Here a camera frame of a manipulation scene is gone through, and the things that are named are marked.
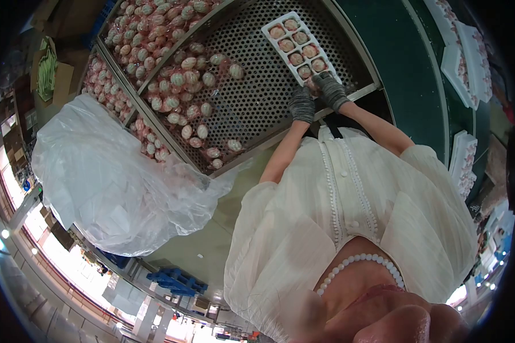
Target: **bead necklace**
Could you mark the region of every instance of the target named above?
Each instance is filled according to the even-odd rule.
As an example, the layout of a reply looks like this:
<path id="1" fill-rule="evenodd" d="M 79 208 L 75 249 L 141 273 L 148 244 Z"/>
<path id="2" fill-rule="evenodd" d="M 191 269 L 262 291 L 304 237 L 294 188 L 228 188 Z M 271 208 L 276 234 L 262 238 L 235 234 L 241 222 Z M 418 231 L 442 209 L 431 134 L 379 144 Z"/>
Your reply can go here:
<path id="1" fill-rule="evenodd" d="M 366 261 L 376 261 L 378 264 L 381 264 L 387 268 L 387 270 L 391 273 L 393 278 L 395 279 L 395 282 L 397 283 L 398 287 L 404 288 L 404 282 L 403 277 L 401 276 L 400 272 L 397 270 L 397 267 L 393 265 L 390 260 L 387 258 L 383 258 L 381 256 L 378 256 L 378 254 L 360 254 L 355 256 L 350 256 L 349 258 L 346 258 L 342 261 L 341 264 L 339 264 L 337 267 L 334 267 L 332 269 L 332 272 L 328 274 L 328 277 L 324 279 L 324 282 L 321 284 L 320 288 L 317 290 L 318 295 L 323 295 L 324 290 L 330 285 L 330 282 L 332 282 L 332 279 L 336 277 L 336 275 L 339 273 L 339 271 L 342 271 L 345 267 L 347 267 L 349 264 L 361 260 Z"/>

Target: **factory floor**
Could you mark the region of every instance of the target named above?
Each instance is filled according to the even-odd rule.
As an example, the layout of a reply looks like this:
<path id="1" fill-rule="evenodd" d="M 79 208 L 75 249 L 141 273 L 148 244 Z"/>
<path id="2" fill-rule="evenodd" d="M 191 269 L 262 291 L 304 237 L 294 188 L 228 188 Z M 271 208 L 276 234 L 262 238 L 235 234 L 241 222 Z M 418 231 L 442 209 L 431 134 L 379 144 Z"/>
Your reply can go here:
<path id="1" fill-rule="evenodd" d="M 177 236 L 144 260 L 155 267 L 177 266 L 208 284 L 205 296 L 226 306 L 223 300 L 223 270 L 231 247 L 234 224 L 243 196 L 258 184 L 276 145 L 257 155 L 251 167 L 240 171 L 233 189 L 220 198 L 212 219 L 188 236 Z"/>

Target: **plastic bag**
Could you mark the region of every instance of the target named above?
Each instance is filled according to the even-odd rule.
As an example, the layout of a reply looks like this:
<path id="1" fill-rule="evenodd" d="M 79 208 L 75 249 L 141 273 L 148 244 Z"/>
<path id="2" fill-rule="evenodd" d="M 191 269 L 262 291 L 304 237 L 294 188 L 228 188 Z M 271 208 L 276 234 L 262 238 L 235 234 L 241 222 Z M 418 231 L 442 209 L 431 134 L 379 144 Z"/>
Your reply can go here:
<path id="1" fill-rule="evenodd" d="M 141 142 L 83 94 L 38 131 L 32 155 L 44 205 L 99 249 L 146 256 L 202 229 L 238 168 L 212 180 L 171 154 L 157 163 Z"/>

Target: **hand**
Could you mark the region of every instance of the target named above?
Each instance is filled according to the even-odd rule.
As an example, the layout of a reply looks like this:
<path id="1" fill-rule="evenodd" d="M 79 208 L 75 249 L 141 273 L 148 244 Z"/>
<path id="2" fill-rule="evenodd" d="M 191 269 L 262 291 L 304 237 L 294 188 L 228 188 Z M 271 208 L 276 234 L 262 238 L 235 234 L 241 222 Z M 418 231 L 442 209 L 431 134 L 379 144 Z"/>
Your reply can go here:
<path id="1" fill-rule="evenodd" d="M 309 88 L 296 86 L 288 107 L 294 121 L 300 120 L 308 124 L 313 123 L 315 119 L 315 102 L 311 98 Z"/>
<path id="2" fill-rule="evenodd" d="M 334 111 L 339 112 L 343 104 L 350 102 L 345 88 L 327 71 L 313 76 L 313 82 L 321 89 L 322 99 Z"/>

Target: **white lace trim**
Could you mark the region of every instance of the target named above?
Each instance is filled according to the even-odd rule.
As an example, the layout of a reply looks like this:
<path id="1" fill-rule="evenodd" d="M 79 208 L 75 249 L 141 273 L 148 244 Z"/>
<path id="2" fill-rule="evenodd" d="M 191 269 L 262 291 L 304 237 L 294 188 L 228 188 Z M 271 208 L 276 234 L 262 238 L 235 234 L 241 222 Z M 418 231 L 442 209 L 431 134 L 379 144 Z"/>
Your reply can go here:
<path id="1" fill-rule="evenodd" d="M 343 150 L 345 153 L 345 158 L 347 159 L 347 163 L 349 165 L 349 171 L 351 173 L 351 178 L 357 188 L 358 199 L 360 200 L 361 208 L 366 217 L 366 226 L 368 227 L 368 229 L 370 230 L 370 233 L 371 233 L 370 236 L 376 237 L 376 233 L 378 232 L 378 223 L 376 220 L 376 216 L 374 216 L 374 213 L 372 212 L 372 207 L 370 206 L 370 202 L 368 201 L 368 198 L 364 194 L 363 183 L 360 179 L 360 176 L 358 176 L 357 164 L 355 163 L 355 160 L 353 159 L 351 150 L 349 150 L 349 147 L 347 146 L 347 143 L 343 140 L 343 138 L 336 138 L 336 140 L 338 142 L 340 142 L 343 147 Z"/>
<path id="2" fill-rule="evenodd" d="M 318 142 L 318 146 L 321 148 L 322 161 L 324 162 L 324 168 L 326 169 L 326 180 L 328 182 L 328 190 L 330 191 L 330 208 L 332 210 L 332 226 L 334 228 L 334 246 L 336 247 L 337 251 L 339 249 L 340 243 L 342 242 L 343 232 L 341 230 L 341 225 L 339 222 L 336 187 L 335 183 L 332 182 L 332 172 L 334 168 L 332 167 L 330 157 L 327 156 L 327 150 L 324 146 L 324 143 Z"/>

